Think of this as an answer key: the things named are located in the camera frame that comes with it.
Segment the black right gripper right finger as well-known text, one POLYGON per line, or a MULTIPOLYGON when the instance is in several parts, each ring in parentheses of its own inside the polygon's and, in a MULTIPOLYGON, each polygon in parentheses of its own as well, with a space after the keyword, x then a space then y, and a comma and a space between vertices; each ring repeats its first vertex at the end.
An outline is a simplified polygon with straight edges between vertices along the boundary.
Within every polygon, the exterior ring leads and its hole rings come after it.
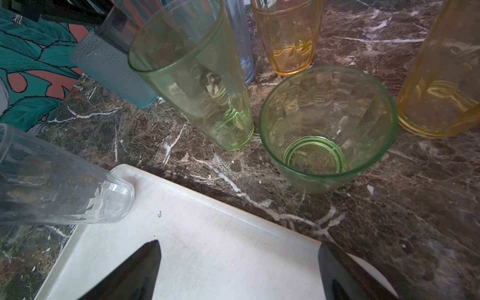
POLYGON ((365 260, 327 241, 318 252, 319 272, 327 300, 397 300, 390 282, 365 260))

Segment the tall amber tumbler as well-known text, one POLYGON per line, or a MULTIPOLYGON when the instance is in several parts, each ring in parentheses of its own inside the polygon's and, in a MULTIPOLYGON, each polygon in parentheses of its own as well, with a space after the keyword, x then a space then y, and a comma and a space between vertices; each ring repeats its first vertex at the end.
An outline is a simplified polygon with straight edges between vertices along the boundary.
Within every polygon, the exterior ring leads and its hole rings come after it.
POLYGON ((447 138, 480 123, 480 3, 445 1, 397 96, 399 123, 447 138))

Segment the smoky grey tall tumbler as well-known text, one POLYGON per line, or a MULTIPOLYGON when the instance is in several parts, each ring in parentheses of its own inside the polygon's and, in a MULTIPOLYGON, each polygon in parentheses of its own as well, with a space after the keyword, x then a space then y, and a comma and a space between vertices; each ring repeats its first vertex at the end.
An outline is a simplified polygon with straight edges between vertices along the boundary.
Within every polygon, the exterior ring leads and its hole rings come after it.
POLYGON ((102 40, 124 54, 128 54, 131 43, 140 27, 118 7, 113 6, 106 19, 94 32, 102 40))

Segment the frosted teal textured tumbler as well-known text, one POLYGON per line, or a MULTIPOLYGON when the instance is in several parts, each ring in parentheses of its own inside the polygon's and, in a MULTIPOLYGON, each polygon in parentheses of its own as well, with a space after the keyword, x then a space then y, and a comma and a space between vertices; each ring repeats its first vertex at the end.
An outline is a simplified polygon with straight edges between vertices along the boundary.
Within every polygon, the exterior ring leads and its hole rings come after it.
POLYGON ((72 62, 88 76, 139 107, 152 105, 158 95, 128 66, 125 53, 91 31, 74 48, 72 62))

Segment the short amber tumbler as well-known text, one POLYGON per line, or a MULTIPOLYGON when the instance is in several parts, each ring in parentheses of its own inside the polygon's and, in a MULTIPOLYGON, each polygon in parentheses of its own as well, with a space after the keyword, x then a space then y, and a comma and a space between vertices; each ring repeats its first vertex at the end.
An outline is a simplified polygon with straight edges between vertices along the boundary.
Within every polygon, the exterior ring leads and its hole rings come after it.
POLYGON ((274 72, 289 76, 313 60, 324 0, 251 1, 257 30, 274 72))

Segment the clear tall plastic tumbler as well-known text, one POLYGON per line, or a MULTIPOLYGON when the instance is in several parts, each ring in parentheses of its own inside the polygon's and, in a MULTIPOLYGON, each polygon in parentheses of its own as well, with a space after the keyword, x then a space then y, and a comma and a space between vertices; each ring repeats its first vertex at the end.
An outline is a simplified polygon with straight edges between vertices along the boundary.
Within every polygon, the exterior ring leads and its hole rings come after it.
POLYGON ((135 188, 36 136, 1 124, 1 224, 88 225, 122 220, 135 188))

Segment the tall green tumbler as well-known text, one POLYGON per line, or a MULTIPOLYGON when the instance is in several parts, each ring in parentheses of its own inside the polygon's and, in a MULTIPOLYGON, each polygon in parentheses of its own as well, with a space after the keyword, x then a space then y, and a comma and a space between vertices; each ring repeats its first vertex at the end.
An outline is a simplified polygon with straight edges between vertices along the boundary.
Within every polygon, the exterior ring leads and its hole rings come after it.
POLYGON ((172 1, 136 33, 129 67, 219 147, 245 147, 255 130, 223 1, 172 1))

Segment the short green tumbler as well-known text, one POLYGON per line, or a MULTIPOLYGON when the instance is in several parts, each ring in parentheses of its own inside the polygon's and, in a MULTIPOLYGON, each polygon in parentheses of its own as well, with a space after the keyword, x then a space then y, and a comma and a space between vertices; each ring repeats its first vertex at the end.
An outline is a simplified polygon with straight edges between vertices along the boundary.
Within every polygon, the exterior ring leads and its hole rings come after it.
POLYGON ((258 119, 262 145, 297 190, 320 195, 375 165, 398 132, 391 92, 346 66, 317 66, 282 80, 258 119))

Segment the pale blue tall tumbler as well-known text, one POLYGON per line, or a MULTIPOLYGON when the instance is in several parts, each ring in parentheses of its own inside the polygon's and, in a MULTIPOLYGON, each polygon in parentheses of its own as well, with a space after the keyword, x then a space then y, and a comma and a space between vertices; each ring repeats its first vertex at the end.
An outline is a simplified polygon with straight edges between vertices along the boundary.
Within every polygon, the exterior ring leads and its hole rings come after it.
POLYGON ((253 80, 255 67, 245 2, 243 0, 226 0, 225 5, 234 35, 242 73, 245 83, 248 85, 253 80))

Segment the black corner frame post left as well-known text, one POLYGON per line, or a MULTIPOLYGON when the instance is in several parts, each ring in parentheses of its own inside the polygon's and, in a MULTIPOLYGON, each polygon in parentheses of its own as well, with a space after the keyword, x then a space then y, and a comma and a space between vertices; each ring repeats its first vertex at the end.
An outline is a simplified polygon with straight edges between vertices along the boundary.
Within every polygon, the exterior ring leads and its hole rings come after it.
POLYGON ((113 8, 109 0, 2 0, 1 7, 31 21, 100 25, 113 8))

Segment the white plastic tray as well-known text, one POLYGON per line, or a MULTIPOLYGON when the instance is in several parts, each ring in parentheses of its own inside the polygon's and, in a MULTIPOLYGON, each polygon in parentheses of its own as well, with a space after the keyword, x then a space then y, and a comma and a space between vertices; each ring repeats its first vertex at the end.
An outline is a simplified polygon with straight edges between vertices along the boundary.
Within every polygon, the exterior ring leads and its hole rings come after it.
POLYGON ((196 191, 121 164, 134 186, 119 222, 80 225, 37 293, 77 300, 156 240, 156 300, 322 300, 321 243, 196 191))

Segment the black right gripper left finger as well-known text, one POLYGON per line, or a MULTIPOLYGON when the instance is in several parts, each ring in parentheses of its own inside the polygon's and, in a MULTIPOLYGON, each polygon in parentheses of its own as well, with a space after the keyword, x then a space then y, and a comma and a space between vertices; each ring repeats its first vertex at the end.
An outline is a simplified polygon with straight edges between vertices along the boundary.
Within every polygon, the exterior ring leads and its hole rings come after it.
POLYGON ((161 247, 157 240, 142 245, 113 270, 82 300, 151 300, 161 265, 161 247))

